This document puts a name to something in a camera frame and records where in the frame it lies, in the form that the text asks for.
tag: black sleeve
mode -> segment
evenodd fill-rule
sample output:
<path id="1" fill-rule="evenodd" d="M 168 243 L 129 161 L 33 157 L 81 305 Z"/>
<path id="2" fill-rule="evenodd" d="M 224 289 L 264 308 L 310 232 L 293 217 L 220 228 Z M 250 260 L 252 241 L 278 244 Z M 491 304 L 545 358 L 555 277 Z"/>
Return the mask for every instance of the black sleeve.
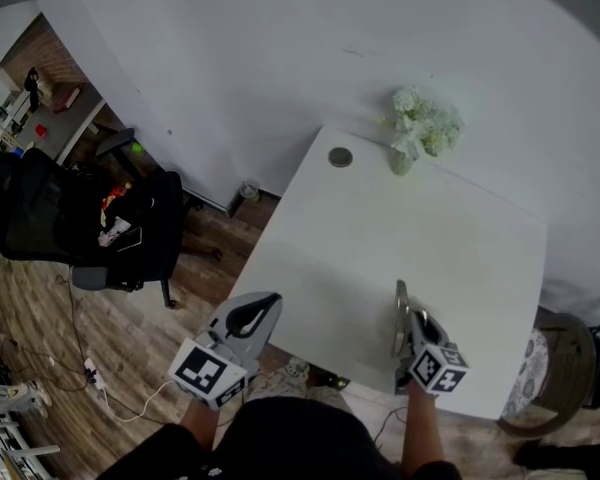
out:
<path id="1" fill-rule="evenodd" d="M 421 466 L 411 480 L 462 480 L 462 476 L 451 462 L 430 462 Z"/>
<path id="2" fill-rule="evenodd" d="M 204 464 L 206 453 L 193 434 L 173 423 L 165 425 L 136 449 L 122 457 L 98 477 L 99 480 L 121 478 L 161 478 L 175 480 L 195 478 Z"/>

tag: black shirt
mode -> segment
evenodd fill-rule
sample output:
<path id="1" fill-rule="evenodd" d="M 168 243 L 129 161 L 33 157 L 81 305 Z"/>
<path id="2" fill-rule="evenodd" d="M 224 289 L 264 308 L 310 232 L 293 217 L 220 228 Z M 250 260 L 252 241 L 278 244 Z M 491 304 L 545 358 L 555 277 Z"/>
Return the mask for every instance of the black shirt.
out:
<path id="1" fill-rule="evenodd" d="M 245 404 L 222 442 L 204 452 L 179 425 L 166 425 L 105 473 L 118 478 L 402 478 L 353 415 L 313 400 L 272 397 Z M 416 480 L 459 480 L 448 462 L 423 466 Z"/>

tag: forearm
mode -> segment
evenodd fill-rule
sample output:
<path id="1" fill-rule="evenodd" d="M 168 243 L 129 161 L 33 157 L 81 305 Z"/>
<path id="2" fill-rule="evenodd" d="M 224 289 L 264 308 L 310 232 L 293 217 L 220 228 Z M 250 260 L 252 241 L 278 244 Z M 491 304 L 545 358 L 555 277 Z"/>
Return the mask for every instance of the forearm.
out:
<path id="1" fill-rule="evenodd" d="M 210 452 L 213 449 L 219 417 L 219 411 L 212 411 L 206 405 L 193 399 L 189 403 L 180 425 L 193 434 L 204 451 Z"/>
<path id="2" fill-rule="evenodd" d="M 409 383 L 407 429 L 402 449 L 402 471 L 410 478 L 421 466 L 444 460 L 438 433 L 435 398 L 417 382 Z"/>

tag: small vase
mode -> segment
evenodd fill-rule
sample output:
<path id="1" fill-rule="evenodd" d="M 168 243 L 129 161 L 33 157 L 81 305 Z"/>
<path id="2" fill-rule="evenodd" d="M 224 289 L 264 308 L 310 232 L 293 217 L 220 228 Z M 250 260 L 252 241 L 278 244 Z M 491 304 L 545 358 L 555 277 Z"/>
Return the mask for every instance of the small vase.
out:
<path id="1" fill-rule="evenodd" d="M 389 150 L 389 165 L 391 166 L 393 174 L 396 176 L 404 176 L 407 174 L 409 169 L 411 169 L 413 162 L 414 159 L 406 153 L 393 148 Z"/>

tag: black office chair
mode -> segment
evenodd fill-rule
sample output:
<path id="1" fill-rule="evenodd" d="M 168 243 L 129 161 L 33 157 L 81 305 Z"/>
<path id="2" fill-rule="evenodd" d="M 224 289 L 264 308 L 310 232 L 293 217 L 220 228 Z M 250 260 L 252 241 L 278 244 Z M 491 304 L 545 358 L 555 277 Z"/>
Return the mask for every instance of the black office chair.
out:
<path id="1" fill-rule="evenodd" d="M 218 261 L 217 249 L 182 248 L 183 222 L 196 202 L 182 204 L 175 172 L 158 172 L 134 182 L 136 198 L 150 201 L 132 222 L 141 228 L 137 245 L 118 240 L 100 247 L 100 208 L 106 194 L 57 165 L 39 150 L 22 158 L 0 155 L 0 252 L 13 260 L 46 260 L 72 265 L 72 282 L 85 290 L 113 288 L 128 292 L 147 281 L 160 281 L 165 305 L 175 307 L 169 278 L 181 252 Z"/>

